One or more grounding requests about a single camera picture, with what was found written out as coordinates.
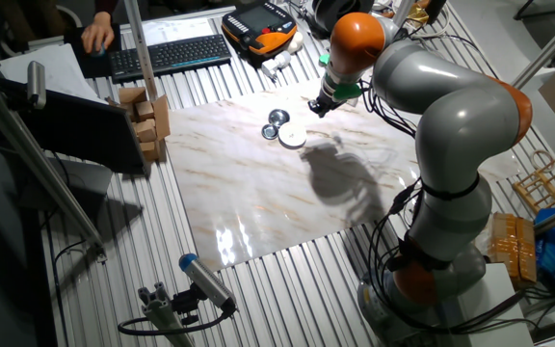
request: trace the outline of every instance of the person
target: person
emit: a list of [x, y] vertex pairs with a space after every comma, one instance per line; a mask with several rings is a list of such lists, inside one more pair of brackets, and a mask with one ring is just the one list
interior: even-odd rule
[[92, 25], [85, 28], [81, 40], [85, 52], [99, 52], [104, 44], [104, 49], [115, 39], [111, 26], [111, 15], [115, 10], [118, 0], [95, 0], [95, 16]]

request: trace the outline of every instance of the computer monitor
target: computer monitor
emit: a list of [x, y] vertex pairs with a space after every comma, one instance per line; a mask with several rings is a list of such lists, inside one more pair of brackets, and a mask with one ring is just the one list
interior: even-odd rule
[[[0, 78], [0, 86], [27, 97], [27, 86]], [[46, 91], [41, 110], [19, 111], [40, 147], [104, 165], [115, 173], [149, 175], [126, 111]]]

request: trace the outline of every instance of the white disk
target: white disk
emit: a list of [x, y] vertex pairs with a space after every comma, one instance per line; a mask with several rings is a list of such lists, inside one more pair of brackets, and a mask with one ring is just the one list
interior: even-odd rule
[[307, 132], [303, 125], [287, 122], [279, 128], [279, 140], [288, 147], [301, 147], [307, 140]]

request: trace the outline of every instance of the hand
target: hand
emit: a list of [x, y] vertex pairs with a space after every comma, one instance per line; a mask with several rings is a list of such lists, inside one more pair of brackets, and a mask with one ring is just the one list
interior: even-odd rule
[[115, 39], [111, 27], [111, 15], [105, 12], [96, 13], [93, 24], [85, 29], [81, 39], [87, 53], [92, 53], [92, 50], [99, 52], [102, 49], [102, 43], [104, 43], [104, 49], [107, 49]]

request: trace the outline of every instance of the small metal disk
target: small metal disk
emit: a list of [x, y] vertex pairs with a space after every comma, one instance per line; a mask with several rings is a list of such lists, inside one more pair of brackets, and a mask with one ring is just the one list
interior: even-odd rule
[[278, 136], [278, 128], [275, 125], [266, 124], [262, 127], [262, 137], [267, 140], [273, 140]]
[[303, 125], [289, 122], [279, 129], [279, 140], [286, 147], [299, 148], [305, 145], [307, 132]]
[[273, 110], [269, 113], [269, 124], [281, 127], [290, 121], [290, 115], [284, 110]]

